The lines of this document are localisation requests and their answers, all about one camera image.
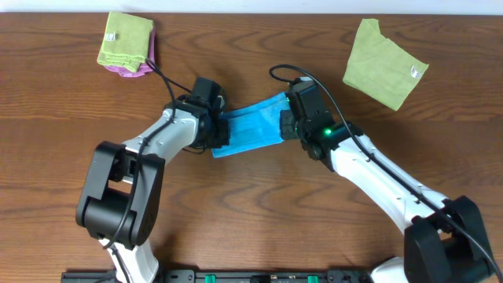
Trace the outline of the blue microfiber cloth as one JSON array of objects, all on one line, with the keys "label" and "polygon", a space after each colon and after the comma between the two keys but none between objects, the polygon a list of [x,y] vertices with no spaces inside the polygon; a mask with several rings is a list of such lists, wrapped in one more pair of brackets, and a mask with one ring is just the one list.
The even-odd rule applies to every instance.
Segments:
[{"label": "blue microfiber cloth", "polygon": [[254,105],[224,112],[220,118],[229,124],[229,144],[212,149],[213,157],[231,156],[282,143],[281,111],[289,109],[285,92],[280,92]]}]

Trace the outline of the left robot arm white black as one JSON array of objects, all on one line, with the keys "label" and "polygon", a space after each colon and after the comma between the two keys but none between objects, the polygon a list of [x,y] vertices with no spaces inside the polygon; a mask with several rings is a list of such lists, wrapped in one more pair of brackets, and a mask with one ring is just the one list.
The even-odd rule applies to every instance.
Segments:
[{"label": "left robot arm white black", "polygon": [[225,107],[222,87],[199,77],[141,134],[95,148],[75,221],[112,257],[114,281],[160,279],[149,235],[159,211],[164,169],[184,149],[228,145],[229,126],[220,118]]}]

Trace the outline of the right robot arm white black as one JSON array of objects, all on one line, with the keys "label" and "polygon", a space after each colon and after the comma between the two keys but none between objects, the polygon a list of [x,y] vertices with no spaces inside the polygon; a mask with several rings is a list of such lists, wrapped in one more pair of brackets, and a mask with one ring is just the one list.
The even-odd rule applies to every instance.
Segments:
[{"label": "right robot arm white black", "polygon": [[298,138],[311,159],[348,179],[404,236],[404,254],[375,266],[371,282],[481,282],[496,273],[476,204],[424,186],[375,148],[360,129],[336,122],[320,87],[307,77],[289,83],[281,131]]}]

